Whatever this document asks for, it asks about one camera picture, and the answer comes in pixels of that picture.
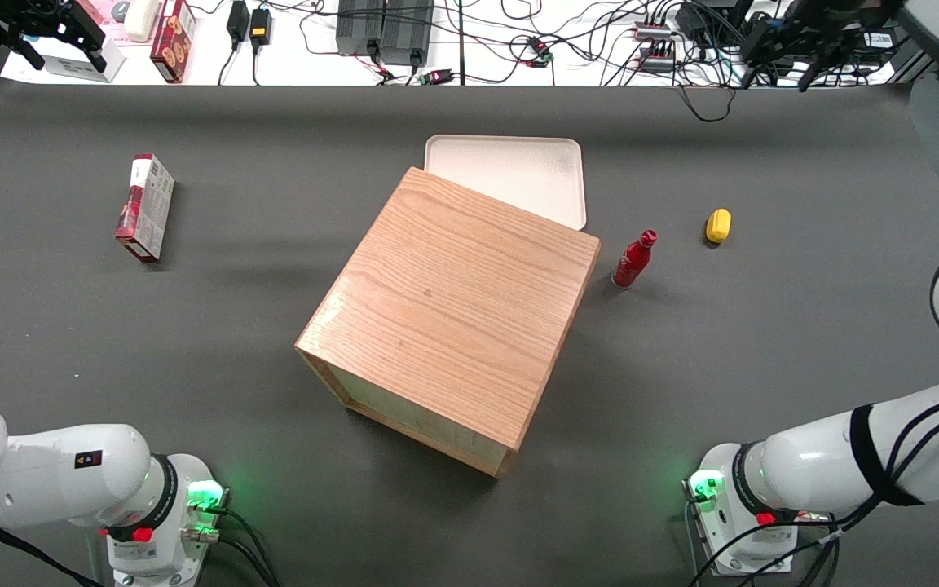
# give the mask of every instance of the gray mat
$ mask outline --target gray mat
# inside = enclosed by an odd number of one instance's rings
[[[708,115],[727,97],[692,96]],[[346,412],[292,349],[439,133],[579,141],[585,230],[605,245],[498,483]],[[137,152],[179,182],[156,267],[112,240]],[[709,249],[718,207],[734,234]],[[655,260],[615,293],[645,227]],[[11,431],[126,422],[203,457],[290,586],[685,585],[679,479],[705,450],[939,382],[937,263],[939,186],[906,88],[754,90],[702,124],[671,90],[0,81]],[[88,568],[76,528],[23,534]],[[230,551],[211,558],[206,587],[254,584]],[[34,584],[68,581],[0,546],[0,585]],[[836,584],[939,585],[939,504],[873,514]]]

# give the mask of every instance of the red box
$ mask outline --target red box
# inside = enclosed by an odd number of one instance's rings
[[[168,83],[183,81],[194,38],[194,15],[185,0],[166,0],[157,19],[150,60]]]
[[[161,239],[165,237],[174,185],[172,174],[157,157],[150,153],[133,157],[130,197],[122,207],[115,238],[143,263],[153,263],[161,257]]]

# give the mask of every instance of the white tray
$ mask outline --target white tray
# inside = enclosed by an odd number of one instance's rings
[[[571,139],[436,135],[425,171],[563,226],[585,226],[582,149]]]

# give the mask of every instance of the red button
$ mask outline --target red button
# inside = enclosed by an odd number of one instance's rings
[[[154,531],[149,527],[138,527],[133,531],[133,542],[150,542]]]

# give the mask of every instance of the red aluminum bottle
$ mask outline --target red aluminum bottle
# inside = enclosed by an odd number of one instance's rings
[[[647,263],[651,263],[651,246],[655,246],[658,240],[659,233],[651,230],[644,231],[644,234],[640,235],[640,240],[633,242],[625,250],[622,260],[618,262],[618,267],[611,274],[611,281],[614,281],[615,285],[621,289],[628,289],[630,285],[633,285],[633,282],[644,271],[644,267],[647,267]]]

